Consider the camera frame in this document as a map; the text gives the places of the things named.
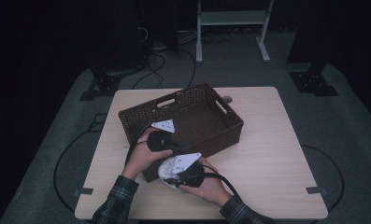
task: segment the person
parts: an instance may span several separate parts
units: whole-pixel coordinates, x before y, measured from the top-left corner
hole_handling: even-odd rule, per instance
[[[149,134],[155,130],[154,128],[148,128],[138,139],[129,161],[124,166],[121,175],[118,176],[112,190],[107,196],[107,200],[93,214],[92,223],[122,224],[127,222],[130,206],[138,188],[138,183],[135,182],[136,177],[154,161],[169,157],[173,153],[172,150],[150,151],[146,141]],[[200,158],[198,162],[205,166],[204,171],[206,173],[218,172],[205,158]],[[222,182],[217,178],[206,177],[199,188],[181,185],[179,189],[199,197],[206,202],[216,204],[221,209],[220,213],[231,224],[275,223],[272,218],[256,213],[238,197],[226,191]]]

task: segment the table top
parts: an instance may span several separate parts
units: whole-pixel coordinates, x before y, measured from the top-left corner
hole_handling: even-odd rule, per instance
[[[244,120],[240,141],[208,158],[254,211],[272,218],[322,219],[328,211],[298,142],[278,91],[273,87],[214,88],[230,96],[230,106]],[[117,91],[80,194],[75,216],[91,219],[124,167],[129,142],[118,112],[178,89]],[[223,219],[214,204],[169,188],[160,179],[139,188],[129,218]]]

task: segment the gray carpet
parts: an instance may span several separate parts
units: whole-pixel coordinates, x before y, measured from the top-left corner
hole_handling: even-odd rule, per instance
[[[294,33],[267,34],[265,44],[271,63],[262,61],[255,36],[233,35],[228,42],[204,45],[204,61],[196,65],[193,85],[208,82],[212,87],[277,88],[299,142],[311,146],[303,146],[303,149],[328,208],[335,204],[343,187],[336,165],[343,176],[343,197],[328,218],[319,223],[371,223],[371,115],[351,90],[345,76],[330,64],[322,74],[339,96],[316,97],[311,93],[298,93],[289,73],[305,71],[309,64],[285,63]],[[181,48],[195,57],[194,43]],[[193,74],[190,55],[182,51],[158,54],[165,58],[164,67],[158,72],[164,78],[162,86],[185,88]],[[152,68],[162,63],[159,57],[150,60]],[[120,89],[131,89],[149,72],[145,68],[123,78]],[[54,190],[53,174],[62,153],[77,136],[88,130],[95,114],[109,110],[112,97],[78,100],[92,79],[90,70],[79,75],[1,223],[86,223],[76,219],[60,202]],[[155,75],[151,75],[139,82],[136,89],[160,88],[159,82]],[[82,135],[68,148],[58,166],[57,187],[71,208],[77,204],[78,190],[83,186],[99,134],[87,132]],[[278,223],[311,222],[278,220]]]

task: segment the right hand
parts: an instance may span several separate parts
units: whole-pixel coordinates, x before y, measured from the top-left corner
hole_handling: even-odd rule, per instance
[[[139,173],[146,170],[153,162],[171,156],[173,151],[171,149],[152,152],[147,145],[148,136],[150,133],[156,131],[154,128],[148,128],[142,136],[137,140],[139,144],[135,146],[135,149],[130,156],[129,161],[124,166],[121,175],[136,180]]]
[[[199,158],[198,162],[204,165],[205,173],[218,172],[217,168],[213,167],[206,160],[206,158],[201,157]],[[218,207],[223,207],[232,197],[232,195],[228,191],[226,191],[226,189],[223,187],[222,181],[214,177],[205,177],[205,180],[203,181],[202,185],[199,188],[180,185],[179,189],[187,193],[190,193],[196,197],[199,197],[208,203],[214,203]]]

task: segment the white tag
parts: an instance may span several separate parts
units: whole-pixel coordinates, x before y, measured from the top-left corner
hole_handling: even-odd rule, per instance
[[[196,162],[202,154],[200,152],[176,156],[174,161],[173,173],[179,174],[186,171],[194,162]]]
[[[174,123],[172,119],[164,120],[161,122],[154,122],[152,123],[152,127],[164,130],[170,133],[174,133],[176,130],[174,129]]]

